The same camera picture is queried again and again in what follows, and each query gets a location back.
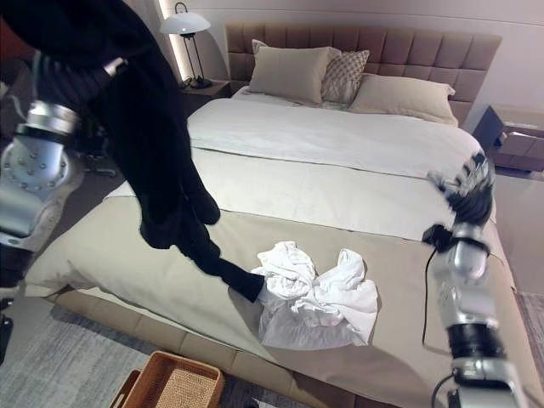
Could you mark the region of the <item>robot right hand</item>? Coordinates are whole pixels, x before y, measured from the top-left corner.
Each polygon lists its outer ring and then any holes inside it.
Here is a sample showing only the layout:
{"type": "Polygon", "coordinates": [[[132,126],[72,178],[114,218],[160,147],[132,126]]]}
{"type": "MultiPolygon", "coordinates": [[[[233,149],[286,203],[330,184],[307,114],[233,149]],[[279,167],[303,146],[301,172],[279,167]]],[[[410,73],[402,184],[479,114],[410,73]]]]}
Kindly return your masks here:
{"type": "Polygon", "coordinates": [[[428,172],[428,181],[445,198],[455,214],[454,224],[483,227],[494,206],[495,171],[483,151],[473,154],[453,181],[437,172],[428,172]]]}

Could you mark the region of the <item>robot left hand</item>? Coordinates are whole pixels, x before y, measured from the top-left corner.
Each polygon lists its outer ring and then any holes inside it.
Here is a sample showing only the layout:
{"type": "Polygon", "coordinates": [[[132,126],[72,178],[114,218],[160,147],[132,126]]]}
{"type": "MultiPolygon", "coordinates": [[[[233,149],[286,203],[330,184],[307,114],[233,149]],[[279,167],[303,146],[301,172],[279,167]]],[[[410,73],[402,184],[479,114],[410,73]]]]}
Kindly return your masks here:
{"type": "Polygon", "coordinates": [[[77,111],[99,96],[128,62],[116,58],[94,68],[63,65],[36,51],[32,61],[32,94],[36,100],[77,111]]]}

